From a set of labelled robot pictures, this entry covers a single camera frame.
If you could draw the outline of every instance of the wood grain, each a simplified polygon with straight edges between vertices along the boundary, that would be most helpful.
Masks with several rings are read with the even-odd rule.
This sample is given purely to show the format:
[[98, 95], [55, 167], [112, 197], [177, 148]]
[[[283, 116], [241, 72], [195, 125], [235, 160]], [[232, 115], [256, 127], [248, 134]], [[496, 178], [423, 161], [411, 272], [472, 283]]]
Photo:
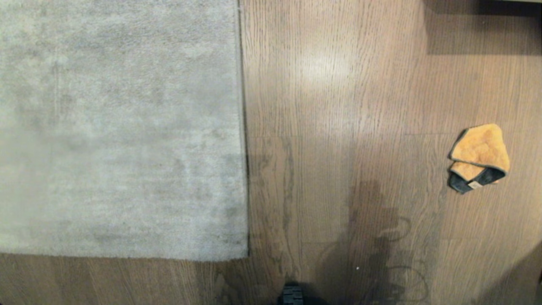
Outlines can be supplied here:
[[[531, 304], [541, 27], [476, 3], [242, 0], [250, 257], [0, 255], [0, 303]], [[447, 153], [490, 122], [511, 174], [458, 195]]]

